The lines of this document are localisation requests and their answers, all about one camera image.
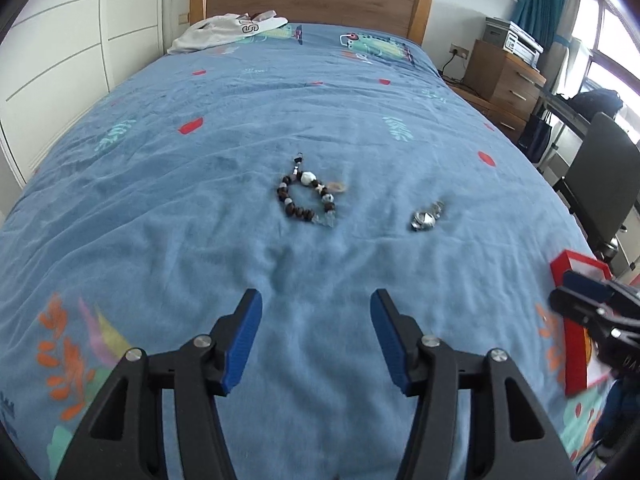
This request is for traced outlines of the red shallow box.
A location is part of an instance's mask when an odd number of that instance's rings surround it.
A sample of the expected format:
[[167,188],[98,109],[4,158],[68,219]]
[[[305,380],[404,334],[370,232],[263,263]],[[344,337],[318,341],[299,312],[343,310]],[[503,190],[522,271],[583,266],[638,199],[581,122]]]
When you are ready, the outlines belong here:
[[[608,266],[595,258],[563,250],[550,263],[555,286],[560,286],[566,271],[575,271],[596,281],[612,278]],[[582,326],[571,320],[563,321],[564,336],[564,391],[566,396],[577,396],[610,376],[611,369],[596,357],[596,346]]]

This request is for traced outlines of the small silver charm cluster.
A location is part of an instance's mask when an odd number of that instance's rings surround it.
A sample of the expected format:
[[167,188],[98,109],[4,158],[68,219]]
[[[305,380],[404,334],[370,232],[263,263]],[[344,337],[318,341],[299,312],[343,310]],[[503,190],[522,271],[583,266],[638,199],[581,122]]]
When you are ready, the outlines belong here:
[[445,204],[440,200],[431,203],[425,209],[417,210],[413,213],[410,221],[410,228],[413,231],[427,231],[433,229],[437,221],[444,212]]

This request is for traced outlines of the grey desk chair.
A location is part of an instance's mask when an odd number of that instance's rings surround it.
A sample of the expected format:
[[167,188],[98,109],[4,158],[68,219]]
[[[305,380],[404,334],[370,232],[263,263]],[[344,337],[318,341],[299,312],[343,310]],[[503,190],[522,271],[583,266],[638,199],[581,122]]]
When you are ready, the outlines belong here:
[[594,255],[610,264],[620,251],[617,233],[639,194],[639,149],[614,119],[595,114],[553,189],[565,198]]

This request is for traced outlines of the dark blue hanging bag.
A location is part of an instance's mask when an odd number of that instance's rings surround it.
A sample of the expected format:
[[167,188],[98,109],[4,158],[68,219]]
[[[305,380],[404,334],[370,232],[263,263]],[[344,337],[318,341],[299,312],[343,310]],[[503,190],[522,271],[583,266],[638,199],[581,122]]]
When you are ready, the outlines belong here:
[[532,163],[538,164],[546,148],[548,148],[551,136],[551,126],[537,115],[529,117],[523,133],[518,139],[518,149]]

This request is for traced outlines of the desk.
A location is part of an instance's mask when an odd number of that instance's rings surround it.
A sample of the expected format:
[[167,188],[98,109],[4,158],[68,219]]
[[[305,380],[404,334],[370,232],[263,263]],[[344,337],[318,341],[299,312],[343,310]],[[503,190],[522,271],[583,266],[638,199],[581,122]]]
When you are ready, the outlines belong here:
[[542,102],[542,106],[552,115],[559,118],[566,128],[573,131],[580,140],[585,139],[591,126],[591,122],[585,120],[585,118],[580,116],[567,105],[567,101],[569,99],[565,99],[559,94],[553,94],[547,89],[542,89],[540,92],[540,100]]

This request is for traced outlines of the low wooden nightstand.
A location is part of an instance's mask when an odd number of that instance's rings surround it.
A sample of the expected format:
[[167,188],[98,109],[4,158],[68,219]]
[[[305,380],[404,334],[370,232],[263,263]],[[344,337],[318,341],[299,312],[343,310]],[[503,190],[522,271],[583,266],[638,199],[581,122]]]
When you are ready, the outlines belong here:
[[498,105],[486,101],[480,96],[476,96],[474,93],[461,88],[458,84],[448,82],[448,86],[480,114],[484,115],[488,122],[491,122],[495,128],[499,129],[513,144],[518,143],[526,126],[524,119],[503,110]]

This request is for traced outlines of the dark backpack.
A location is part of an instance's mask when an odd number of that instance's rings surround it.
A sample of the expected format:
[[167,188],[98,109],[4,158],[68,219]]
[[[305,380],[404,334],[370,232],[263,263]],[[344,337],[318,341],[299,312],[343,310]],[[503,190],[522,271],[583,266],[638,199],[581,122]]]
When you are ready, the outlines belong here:
[[600,88],[576,94],[567,101],[567,105],[585,120],[592,122],[593,117],[599,113],[614,119],[624,102],[615,90]]

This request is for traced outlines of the blue patterned bedspread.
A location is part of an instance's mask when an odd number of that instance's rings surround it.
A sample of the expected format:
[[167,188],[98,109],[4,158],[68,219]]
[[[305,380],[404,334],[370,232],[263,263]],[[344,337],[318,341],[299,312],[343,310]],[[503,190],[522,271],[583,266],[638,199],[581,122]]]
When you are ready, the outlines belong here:
[[[219,402],[242,479],[390,479],[413,400],[369,313],[386,289],[452,348],[506,350],[571,458],[606,390],[564,393],[559,196],[413,44],[291,25],[160,58],[55,144],[1,230],[1,419],[52,478],[132,348],[179,348],[249,288],[262,322]],[[433,229],[413,213],[440,200]]]

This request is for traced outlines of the wooden drawer chest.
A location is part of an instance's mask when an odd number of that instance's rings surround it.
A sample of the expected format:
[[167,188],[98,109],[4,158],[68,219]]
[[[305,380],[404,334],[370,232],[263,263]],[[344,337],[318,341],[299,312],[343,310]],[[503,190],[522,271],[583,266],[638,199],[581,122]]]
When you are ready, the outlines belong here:
[[485,101],[528,119],[546,83],[541,73],[515,54],[476,40],[462,84]]

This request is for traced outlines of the white printer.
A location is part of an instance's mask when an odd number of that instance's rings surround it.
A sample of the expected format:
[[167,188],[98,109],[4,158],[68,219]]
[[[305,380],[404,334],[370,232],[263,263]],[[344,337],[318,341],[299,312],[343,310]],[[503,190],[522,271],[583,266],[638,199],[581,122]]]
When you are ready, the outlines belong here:
[[501,18],[486,18],[483,40],[512,53],[536,68],[544,48],[520,26]]

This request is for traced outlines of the right teal curtain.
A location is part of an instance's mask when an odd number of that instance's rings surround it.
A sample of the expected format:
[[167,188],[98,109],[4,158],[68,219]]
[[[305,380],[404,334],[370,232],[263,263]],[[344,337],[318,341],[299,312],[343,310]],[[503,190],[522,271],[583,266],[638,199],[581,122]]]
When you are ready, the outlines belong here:
[[510,21],[548,50],[558,29],[565,0],[518,0]]

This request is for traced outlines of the wooden headboard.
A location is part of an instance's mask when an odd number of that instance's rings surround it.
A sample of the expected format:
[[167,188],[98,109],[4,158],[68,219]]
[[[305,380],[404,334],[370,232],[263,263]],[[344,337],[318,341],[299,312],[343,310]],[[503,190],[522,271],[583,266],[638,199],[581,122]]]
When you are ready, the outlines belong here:
[[273,10],[291,22],[373,29],[422,44],[433,0],[189,0],[189,23]]

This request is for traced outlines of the white garment on bed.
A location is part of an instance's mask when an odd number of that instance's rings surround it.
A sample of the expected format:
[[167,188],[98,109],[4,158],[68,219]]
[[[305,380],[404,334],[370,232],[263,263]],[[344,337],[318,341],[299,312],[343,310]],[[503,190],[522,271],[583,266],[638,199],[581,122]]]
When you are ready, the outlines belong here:
[[234,44],[263,32],[271,32],[288,24],[288,19],[269,10],[255,16],[226,13],[204,18],[191,25],[168,48],[169,55],[198,52]]

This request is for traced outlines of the white wardrobe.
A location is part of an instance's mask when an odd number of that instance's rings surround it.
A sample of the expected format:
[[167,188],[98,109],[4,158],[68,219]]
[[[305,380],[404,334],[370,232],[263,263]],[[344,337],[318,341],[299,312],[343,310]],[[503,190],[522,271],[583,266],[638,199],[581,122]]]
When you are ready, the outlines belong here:
[[162,0],[28,0],[1,43],[1,148],[24,185],[107,93],[163,54]]

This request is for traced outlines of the wall power socket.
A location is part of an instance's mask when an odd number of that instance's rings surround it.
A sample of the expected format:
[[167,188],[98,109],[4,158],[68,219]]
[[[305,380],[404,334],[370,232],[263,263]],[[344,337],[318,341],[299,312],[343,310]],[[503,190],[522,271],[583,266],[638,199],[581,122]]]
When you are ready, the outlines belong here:
[[456,44],[450,44],[449,52],[466,60],[469,57],[469,50],[464,47],[457,46]]

